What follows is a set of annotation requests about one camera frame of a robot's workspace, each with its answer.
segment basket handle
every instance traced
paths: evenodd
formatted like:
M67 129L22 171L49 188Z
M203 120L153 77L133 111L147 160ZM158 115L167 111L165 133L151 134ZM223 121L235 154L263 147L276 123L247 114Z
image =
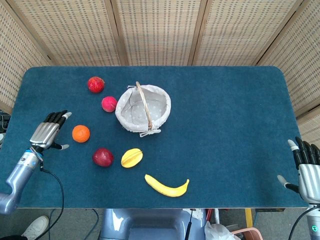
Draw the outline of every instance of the basket handle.
M140 93L140 96L141 96L141 99L142 99L142 103L143 103L143 106L144 106L144 110L145 110L145 113L146 113L146 117L148 119L148 130L151 130L152 129L152 120L151 120L151 116L150 116L150 112L149 112L149 108L148 108L148 105L147 105L147 101L146 101L144 92L142 91L142 88L141 88L140 83L138 81L136 81L135 84L136 84L136 87L138 88L138 91Z

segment white sneaker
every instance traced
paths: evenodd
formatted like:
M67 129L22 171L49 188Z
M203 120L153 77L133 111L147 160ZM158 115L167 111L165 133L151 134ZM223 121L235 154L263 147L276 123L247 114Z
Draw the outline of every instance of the white sneaker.
M48 224L48 217L40 216L28 226L21 236L26 237L28 240L35 240L46 230Z

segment white cloth liner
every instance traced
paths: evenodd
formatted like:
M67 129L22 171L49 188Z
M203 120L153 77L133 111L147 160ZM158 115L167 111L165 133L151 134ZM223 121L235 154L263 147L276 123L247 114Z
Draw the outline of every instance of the white cloth liner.
M120 97L115 115L125 129L144 137L161 132L159 128L166 122L171 111L171 99L158 86L141 85L141 88L151 115L152 129L148 130L146 111L136 86L128 86L128 90Z

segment white plastic bag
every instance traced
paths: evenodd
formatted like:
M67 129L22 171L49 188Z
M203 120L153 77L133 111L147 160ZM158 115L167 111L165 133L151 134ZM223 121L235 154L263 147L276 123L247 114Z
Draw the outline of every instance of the white plastic bag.
M205 240L240 240L221 224L210 224L206 222L204 226Z

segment table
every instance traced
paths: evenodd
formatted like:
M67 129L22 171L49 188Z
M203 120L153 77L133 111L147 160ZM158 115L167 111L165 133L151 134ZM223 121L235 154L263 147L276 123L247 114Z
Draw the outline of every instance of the table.
M92 76L104 91L89 92ZM171 98L171 113L161 133L139 137L126 131L114 113L101 108L105 96L117 99L128 85L151 84ZM302 207L300 197L283 188L277 175L297 183L287 139L299 136L286 82L272 66L44 66L29 69L22 81L0 151L0 192L39 123L50 112L72 116L49 149L44 166L63 183L66 208L279 208ZM86 143L72 139L76 125L90 128ZM105 147L115 161L97 166L92 154ZM121 166L128 149L140 148L142 161ZM170 198L144 180L150 174L177 187L190 179L185 195ZM36 170L20 207L60 207L56 180Z

